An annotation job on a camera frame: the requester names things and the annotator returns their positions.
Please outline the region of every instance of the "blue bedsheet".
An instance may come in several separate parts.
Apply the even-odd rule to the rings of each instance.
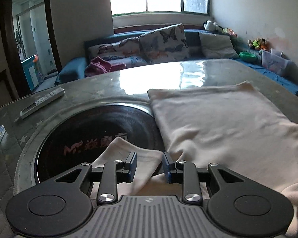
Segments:
[[[291,81],[259,65],[244,62],[242,59],[236,59],[236,61],[241,62],[242,64],[252,68],[253,70],[259,72],[260,74],[265,75],[271,80],[277,82],[279,85],[282,85],[285,89],[289,90],[291,93],[298,95],[298,85],[296,85],[295,83],[292,83]]]

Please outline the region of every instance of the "air conditioner remote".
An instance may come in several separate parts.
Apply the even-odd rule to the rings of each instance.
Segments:
[[[27,108],[23,109],[20,112],[20,117],[22,119],[28,117],[30,114],[34,113],[36,110],[40,109],[41,107],[47,105],[48,103],[56,100],[57,98],[63,96],[65,94],[64,89],[61,87],[51,91],[50,93],[46,94],[45,96],[41,97],[40,99],[36,100],[33,104],[29,105]]]

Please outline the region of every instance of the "green bowl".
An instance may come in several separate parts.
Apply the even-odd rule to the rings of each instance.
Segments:
[[[248,62],[248,63],[254,63],[257,60],[256,55],[253,55],[253,54],[247,53],[247,52],[240,52],[240,58],[244,62]]]

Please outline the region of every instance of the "black cooktop surface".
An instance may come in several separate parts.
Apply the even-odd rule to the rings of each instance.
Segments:
[[[116,137],[164,151],[159,129],[148,113],[123,105],[95,107],[70,117],[46,138],[36,158],[36,182],[94,162]]]

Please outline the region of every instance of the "window frame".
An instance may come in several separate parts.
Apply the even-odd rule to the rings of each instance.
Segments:
[[[133,15],[133,14],[144,14],[144,13],[183,13],[183,14],[195,14],[195,15],[202,15],[202,16],[211,16],[211,6],[210,6],[210,0],[207,0],[207,13],[200,13],[200,12],[187,12],[184,11],[184,0],[181,0],[181,11],[175,12],[175,11],[149,11],[148,10],[148,0],[146,0],[146,11],[143,12],[127,12],[127,13],[119,13],[119,14],[113,14],[113,17],[119,17],[124,15]]]

